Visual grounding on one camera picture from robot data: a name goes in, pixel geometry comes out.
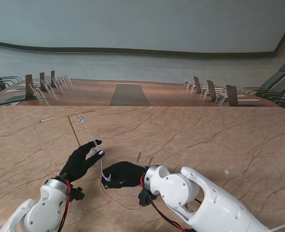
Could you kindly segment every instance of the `marble tabletop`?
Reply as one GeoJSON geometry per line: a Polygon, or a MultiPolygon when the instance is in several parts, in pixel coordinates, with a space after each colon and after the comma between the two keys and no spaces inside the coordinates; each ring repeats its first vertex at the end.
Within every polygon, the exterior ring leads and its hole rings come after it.
{"type": "MultiPolygon", "coordinates": [[[[264,225],[285,224],[285,109],[273,107],[4,106],[0,108],[0,227],[25,200],[38,201],[79,144],[103,140],[103,166],[118,161],[189,166],[239,199],[264,225]]],[[[74,182],[85,198],[70,204],[63,231],[178,231],[152,206],[137,204],[140,187],[104,190],[100,164],[74,182]]],[[[161,198],[155,204],[183,227],[161,198]]]]}

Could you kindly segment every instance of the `black gloved hand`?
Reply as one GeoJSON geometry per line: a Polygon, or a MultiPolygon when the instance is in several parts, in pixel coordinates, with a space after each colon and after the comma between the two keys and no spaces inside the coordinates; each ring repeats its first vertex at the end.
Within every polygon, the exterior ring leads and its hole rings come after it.
{"type": "Polygon", "coordinates": [[[102,177],[101,182],[106,189],[135,187],[140,185],[140,179],[144,173],[144,167],[127,161],[118,162],[103,170],[104,176],[110,178],[111,181],[106,181],[102,177]]]}
{"type": "MultiPolygon", "coordinates": [[[[96,140],[97,145],[102,143],[101,140],[96,140]]],[[[93,166],[105,154],[104,151],[99,151],[86,160],[86,155],[90,152],[91,148],[96,147],[94,141],[80,146],[71,154],[66,164],[60,172],[62,179],[67,179],[70,182],[83,177],[88,169],[93,166]]]]}

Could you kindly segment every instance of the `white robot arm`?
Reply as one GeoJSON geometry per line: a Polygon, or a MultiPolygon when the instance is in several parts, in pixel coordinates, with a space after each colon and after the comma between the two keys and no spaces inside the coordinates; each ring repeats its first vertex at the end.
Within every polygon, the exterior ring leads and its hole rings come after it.
{"type": "MultiPolygon", "coordinates": [[[[162,197],[169,209],[197,232],[274,232],[285,225],[269,230],[232,195],[196,172],[183,167],[181,173],[170,174],[164,166],[151,166],[144,176],[144,187],[162,197]],[[200,188],[204,199],[193,212],[187,204],[198,197],[200,188]]],[[[68,186],[58,179],[49,179],[41,187],[41,199],[22,203],[1,228],[14,232],[18,225],[28,232],[57,232],[60,205],[68,198],[68,186]]]]}
{"type": "Polygon", "coordinates": [[[67,200],[68,186],[57,179],[49,179],[41,186],[41,198],[23,202],[1,228],[0,232],[15,232],[18,225],[30,232],[56,232],[59,228],[60,205],[67,200]]]}
{"type": "Polygon", "coordinates": [[[144,176],[144,187],[160,194],[167,207],[197,232],[273,232],[285,227],[269,230],[240,201],[188,167],[170,174],[164,166],[151,166],[144,176]],[[204,200],[192,212],[186,205],[198,197],[200,188],[204,200]]]}

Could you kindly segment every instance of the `red wire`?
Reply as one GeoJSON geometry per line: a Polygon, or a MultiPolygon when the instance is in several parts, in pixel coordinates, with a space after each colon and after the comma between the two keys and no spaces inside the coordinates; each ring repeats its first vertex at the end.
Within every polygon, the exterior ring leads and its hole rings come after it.
{"type": "Polygon", "coordinates": [[[62,229],[62,227],[63,227],[63,224],[64,224],[64,222],[65,222],[65,218],[66,218],[67,212],[68,212],[68,210],[69,210],[69,205],[70,205],[70,193],[71,193],[71,184],[70,184],[70,182],[69,182],[68,180],[64,180],[64,181],[65,181],[66,184],[67,184],[67,191],[68,191],[69,195],[68,195],[67,200],[66,200],[66,205],[65,205],[64,215],[63,215],[64,220],[63,220],[63,222],[61,222],[62,225],[60,225],[60,228],[61,228],[61,229],[62,229]]]}
{"type": "Polygon", "coordinates": [[[175,225],[175,227],[177,227],[178,229],[180,229],[182,232],[186,232],[185,229],[183,229],[179,224],[177,224],[176,222],[173,222],[173,224],[175,225]]]}
{"type": "Polygon", "coordinates": [[[143,178],[144,178],[144,175],[141,176],[141,187],[143,188],[143,178]]]}
{"type": "MultiPolygon", "coordinates": [[[[143,188],[143,178],[144,175],[141,176],[141,187],[143,188]]],[[[185,229],[183,229],[177,222],[173,222],[173,225],[180,229],[182,232],[186,232],[185,229]]]]}

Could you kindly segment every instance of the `white wall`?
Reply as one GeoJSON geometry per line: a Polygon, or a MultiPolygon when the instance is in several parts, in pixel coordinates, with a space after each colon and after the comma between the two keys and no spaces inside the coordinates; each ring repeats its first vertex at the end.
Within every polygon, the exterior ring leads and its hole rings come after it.
{"type": "Polygon", "coordinates": [[[285,0],[0,0],[0,42],[189,52],[273,51],[285,0]]]}
{"type": "Polygon", "coordinates": [[[54,54],[0,48],[0,76],[55,70],[72,78],[183,83],[196,75],[201,83],[260,86],[285,62],[285,42],[277,57],[247,59],[188,59],[118,54],[54,54]]]}

